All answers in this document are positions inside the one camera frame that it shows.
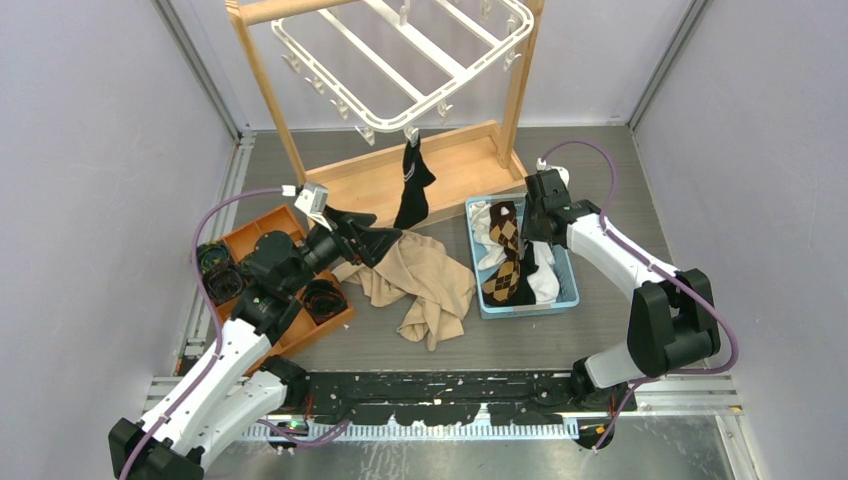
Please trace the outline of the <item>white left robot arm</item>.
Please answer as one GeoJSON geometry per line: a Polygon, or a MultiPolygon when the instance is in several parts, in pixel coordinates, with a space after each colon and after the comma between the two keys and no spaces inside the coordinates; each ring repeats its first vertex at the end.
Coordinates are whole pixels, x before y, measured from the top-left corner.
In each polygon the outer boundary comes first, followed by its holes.
{"type": "Polygon", "coordinates": [[[109,432],[117,478],[201,479],[258,420],[305,405],[305,370],[270,353],[303,309],[300,292],[339,259],[377,265],[402,235],[374,227],[373,214],[320,215],[301,242],[278,230],[257,238],[241,262],[250,281],[210,349],[155,408],[109,432]]]}

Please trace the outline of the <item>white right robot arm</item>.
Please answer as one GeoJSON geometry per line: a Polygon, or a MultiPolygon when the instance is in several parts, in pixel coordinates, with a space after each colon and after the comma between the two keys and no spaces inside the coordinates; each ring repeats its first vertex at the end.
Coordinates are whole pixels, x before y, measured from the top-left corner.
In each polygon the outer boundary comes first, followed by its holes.
{"type": "Polygon", "coordinates": [[[716,354],[718,322],[708,311],[711,285],[697,270],[679,271],[624,236],[589,200],[572,200],[559,172],[526,177],[522,235],[559,245],[604,274],[630,303],[626,338],[618,345],[576,361],[571,397],[596,410],[611,387],[643,377],[656,378],[716,354]]]}

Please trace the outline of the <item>white plastic clip hanger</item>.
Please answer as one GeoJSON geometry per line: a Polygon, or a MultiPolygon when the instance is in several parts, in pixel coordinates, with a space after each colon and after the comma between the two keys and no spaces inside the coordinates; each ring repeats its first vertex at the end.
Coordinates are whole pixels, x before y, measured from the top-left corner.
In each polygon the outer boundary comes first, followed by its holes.
{"type": "Polygon", "coordinates": [[[283,60],[369,145],[446,123],[451,98],[496,65],[509,71],[534,27],[522,1],[357,1],[271,23],[283,60]]]}

